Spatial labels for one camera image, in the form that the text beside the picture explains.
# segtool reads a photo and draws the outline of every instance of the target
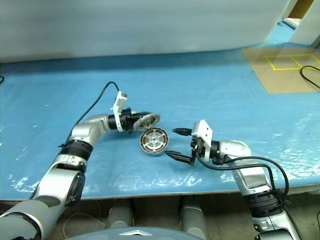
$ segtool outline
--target floor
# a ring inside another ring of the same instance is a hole
[[[251,240],[256,236],[247,207],[239,193],[196,197],[204,212],[211,240]],[[180,196],[134,198],[135,225],[179,230],[180,199]],[[317,223],[320,195],[303,193],[290,195],[288,199],[291,201],[288,208],[304,239],[320,239]],[[12,204],[0,202],[1,212]],[[48,239],[62,240],[104,229],[112,204],[112,200],[81,201],[79,205],[64,212]]]

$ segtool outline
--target cardboard sheet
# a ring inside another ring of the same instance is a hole
[[[320,67],[313,48],[244,48],[242,53],[269,94],[312,93],[318,89],[300,75],[302,66]],[[305,68],[304,75],[320,84],[319,71]]]

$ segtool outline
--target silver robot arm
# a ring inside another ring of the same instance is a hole
[[[159,115],[150,112],[132,113],[130,108],[123,109],[126,100],[127,96],[119,91],[114,114],[91,116],[73,127],[32,199],[18,203],[0,216],[0,240],[46,239],[64,210],[81,199],[88,159],[100,136],[110,130],[148,129],[160,120]]]
[[[261,166],[242,168],[243,165],[258,164],[255,159],[232,161],[240,157],[251,157],[250,148],[241,141],[213,141],[212,130],[205,120],[196,123],[193,129],[176,128],[173,132],[192,136],[191,157],[181,155],[180,152],[167,151],[173,159],[193,165],[195,159],[209,166],[212,160],[217,165],[228,165],[232,171],[236,184],[245,199],[251,213],[255,230],[259,232],[255,240],[302,240],[294,224],[285,211],[279,191],[273,189],[264,168]]]

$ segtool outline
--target yellow square outline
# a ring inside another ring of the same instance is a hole
[[[267,60],[267,62],[272,67],[273,71],[283,71],[283,70],[300,70],[303,66],[300,64],[298,60],[295,59],[295,56],[311,56],[313,57],[317,62],[320,63],[320,60],[312,53],[309,54],[284,54],[284,55],[265,55],[264,58]],[[287,68],[277,68],[275,65],[270,61],[269,58],[276,58],[276,57],[290,57],[299,67],[287,67]]]

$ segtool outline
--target white bracket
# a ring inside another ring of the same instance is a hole
[[[195,136],[204,141],[204,161],[207,163],[209,162],[210,158],[212,133],[212,129],[209,127],[208,123],[205,120],[201,120],[198,123],[195,123],[191,132],[191,136]]]
[[[126,105],[127,100],[128,100],[127,94],[125,94],[122,91],[118,91],[118,94],[116,95],[116,99],[114,101],[113,107],[111,108],[111,110],[113,110],[116,128],[118,129],[119,132],[124,131],[121,126],[120,116],[121,116],[122,110],[124,109],[124,107]]]

